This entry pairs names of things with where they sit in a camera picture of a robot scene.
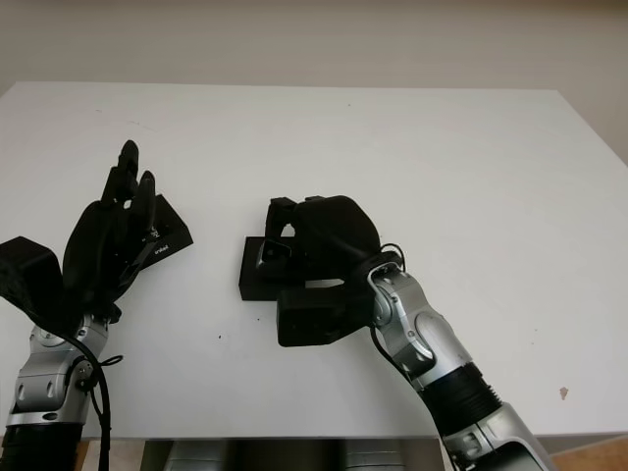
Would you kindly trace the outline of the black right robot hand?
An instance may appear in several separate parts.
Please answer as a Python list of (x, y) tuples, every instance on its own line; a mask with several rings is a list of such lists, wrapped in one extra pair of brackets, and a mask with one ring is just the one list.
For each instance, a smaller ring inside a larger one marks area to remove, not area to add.
[(256, 268), (270, 280), (346, 279), (381, 252), (368, 215), (344, 195), (273, 198)]

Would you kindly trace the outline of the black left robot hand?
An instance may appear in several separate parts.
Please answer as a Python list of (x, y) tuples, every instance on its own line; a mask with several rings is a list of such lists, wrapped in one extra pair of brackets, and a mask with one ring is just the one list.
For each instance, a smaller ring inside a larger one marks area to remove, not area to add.
[(155, 243), (155, 178), (138, 174), (138, 147), (125, 142), (100, 199), (82, 212), (66, 245), (63, 285), (69, 307), (114, 324), (116, 301), (131, 287)]

